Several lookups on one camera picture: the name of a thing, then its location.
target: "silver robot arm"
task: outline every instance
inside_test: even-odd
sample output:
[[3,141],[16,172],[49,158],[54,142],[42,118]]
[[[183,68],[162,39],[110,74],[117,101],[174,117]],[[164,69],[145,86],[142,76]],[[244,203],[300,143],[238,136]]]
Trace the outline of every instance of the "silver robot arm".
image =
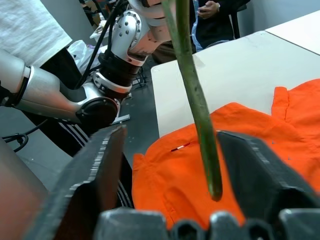
[[132,9],[115,23],[111,54],[99,56],[101,68],[78,89],[0,49],[0,104],[97,129],[109,126],[147,57],[170,40],[161,0],[129,3]]

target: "orange shirt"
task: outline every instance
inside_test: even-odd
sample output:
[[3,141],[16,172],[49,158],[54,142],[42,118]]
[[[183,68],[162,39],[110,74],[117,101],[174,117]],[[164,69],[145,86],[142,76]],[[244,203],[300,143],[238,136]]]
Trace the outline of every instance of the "orange shirt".
[[[313,189],[320,190],[320,79],[290,91],[276,87],[271,116],[234,102],[210,116],[216,130],[264,140]],[[192,219],[207,229],[210,215],[216,211],[228,211],[243,223],[219,146],[218,153],[223,182],[219,202],[208,193],[194,124],[161,137],[145,155],[136,154],[132,181],[136,209],[161,212],[168,228],[181,219]]]

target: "green stem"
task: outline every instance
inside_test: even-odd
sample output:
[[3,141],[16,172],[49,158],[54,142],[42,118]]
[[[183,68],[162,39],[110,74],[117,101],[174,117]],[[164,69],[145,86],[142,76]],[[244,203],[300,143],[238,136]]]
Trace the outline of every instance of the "green stem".
[[175,23],[169,1],[162,0],[166,22],[198,135],[209,193],[213,200],[219,201],[223,193],[221,170],[214,128],[192,57],[189,4],[188,0],[176,0]]

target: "gray floor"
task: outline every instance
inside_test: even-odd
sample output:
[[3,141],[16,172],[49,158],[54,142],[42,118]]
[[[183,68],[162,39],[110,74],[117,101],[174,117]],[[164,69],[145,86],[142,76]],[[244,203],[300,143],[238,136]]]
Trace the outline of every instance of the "gray floor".
[[[147,85],[133,87],[132,98],[127,99],[121,107],[121,115],[130,114],[131,119],[123,122],[128,135],[124,153],[132,166],[135,153],[144,154],[148,147],[159,138],[156,106],[150,67],[154,63],[149,60],[145,65]],[[0,107],[0,136],[24,133],[34,127],[33,123],[22,112],[13,108]],[[16,148],[16,142],[10,143]],[[71,157],[60,150],[41,131],[29,135],[29,142],[21,151],[19,157],[43,182],[47,189],[52,190]]]

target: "wall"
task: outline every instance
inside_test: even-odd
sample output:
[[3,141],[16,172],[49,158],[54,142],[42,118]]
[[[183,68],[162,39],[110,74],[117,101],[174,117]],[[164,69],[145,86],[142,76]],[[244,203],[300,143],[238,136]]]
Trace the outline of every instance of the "wall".
[[318,10],[320,0],[251,0],[246,10],[238,13],[240,34],[265,30]]
[[90,35],[94,32],[79,0],[41,0],[46,9],[61,25],[73,41],[83,40],[96,45]]

